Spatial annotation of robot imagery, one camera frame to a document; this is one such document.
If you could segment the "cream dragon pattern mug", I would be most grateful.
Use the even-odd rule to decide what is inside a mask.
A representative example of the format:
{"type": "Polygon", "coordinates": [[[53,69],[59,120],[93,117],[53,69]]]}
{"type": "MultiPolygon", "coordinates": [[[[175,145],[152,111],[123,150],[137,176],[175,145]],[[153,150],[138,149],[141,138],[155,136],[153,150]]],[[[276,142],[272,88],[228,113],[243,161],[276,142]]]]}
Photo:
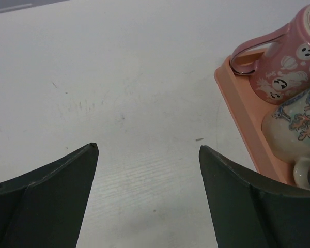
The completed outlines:
{"type": "Polygon", "coordinates": [[[272,153],[293,165],[297,187],[310,190],[310,87],[267,113],[261,131],[272,153]]]}

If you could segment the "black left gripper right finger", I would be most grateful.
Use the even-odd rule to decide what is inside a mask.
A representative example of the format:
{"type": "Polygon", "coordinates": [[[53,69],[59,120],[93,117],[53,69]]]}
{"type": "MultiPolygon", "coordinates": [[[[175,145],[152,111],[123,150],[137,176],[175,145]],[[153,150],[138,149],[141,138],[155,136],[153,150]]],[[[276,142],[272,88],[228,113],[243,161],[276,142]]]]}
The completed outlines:
{"type": "Polygon", "coordinates": [[[310,247],[310,191],[199,150],[218,247],[310,247]]]}

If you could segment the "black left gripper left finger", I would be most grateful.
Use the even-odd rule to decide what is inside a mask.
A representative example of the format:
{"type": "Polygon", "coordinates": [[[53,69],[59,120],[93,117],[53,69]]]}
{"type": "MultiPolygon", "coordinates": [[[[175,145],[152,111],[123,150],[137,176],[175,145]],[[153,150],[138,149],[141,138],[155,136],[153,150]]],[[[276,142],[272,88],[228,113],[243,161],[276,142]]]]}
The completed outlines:
{"type": "Polygon", "coordinates": [[[76,247],[98,156],[90,143],[0,182],[0,247],[76,247]]]}

